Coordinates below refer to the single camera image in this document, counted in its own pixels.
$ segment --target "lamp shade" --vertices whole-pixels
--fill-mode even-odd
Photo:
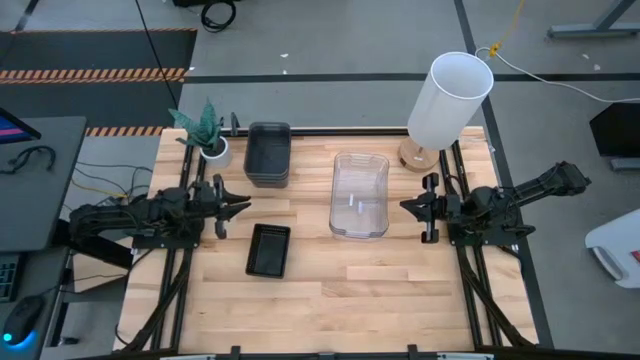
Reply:
[[[493,73],[484,61],[463,52],[440,55],[409,117],[409,136],[425,149],[448,148],[491,88]]]

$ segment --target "potted plant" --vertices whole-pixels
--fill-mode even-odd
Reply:
[[[169,109],[176,123],[187,130],[188,138],[177,141],[200,148],[200,155],[213,167],[225,168],[231,163],[231,149],[227,139],[220,136],[222,120],[218,121],[216,111],[209,99],[202,110],[200,122],[191,120],[178,110]]]

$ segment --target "stacked black bins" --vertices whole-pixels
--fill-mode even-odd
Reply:
[[[287,123],[256,122],[249,127],[244,172],[259,188],[283,189],[289,184],[291,127]]]

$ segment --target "yellow cable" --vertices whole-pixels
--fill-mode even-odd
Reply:
[[[524,6],[524,0],[520,0],[520,4],[518,4],[518,8],[516,9],[516,13],[513,14],[513,20],[511,21],[511,27],[509,27],[509,30],[507,30],[507,32],[502,36],[502,39],[500,39],[500,41],[498,41],[497,43],[491,45],[489,47],[489,56],[490,57],[494,57],[496,56],[496,54],[498,53],[498,50],[500,50],[500,48],[502,48],[502,44],[507,41],[507,39],[509,38],[509,36],[511,36],[511,33],[513,32],[513,30],[515,30],[516,26],[518,26],[518,18],[520,17],[520,12],[522,11],[522,7]]]
[[[80,189],[83,189],[83,190],[95,191],[95,192],[99,192],[101,194],[111,195],[111,196],[118,197],[118,198],[126,198],[127,197],[127,195],[125,195],[125,194],[120,194],[120,193],[116,193],[116,192],[111,192],[111,191],[107,191],[107,190],[101,190],[101,189],[96,189],[96,188],[80,185],[77,182],[75,182],[75,180],[73,180],[73,178],[71,179],[71,183],[73,185],[79,187]]]

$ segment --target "keyboard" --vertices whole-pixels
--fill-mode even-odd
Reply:
[[[0,303],[16,299],[25,261],[24,254],[0,253]]]

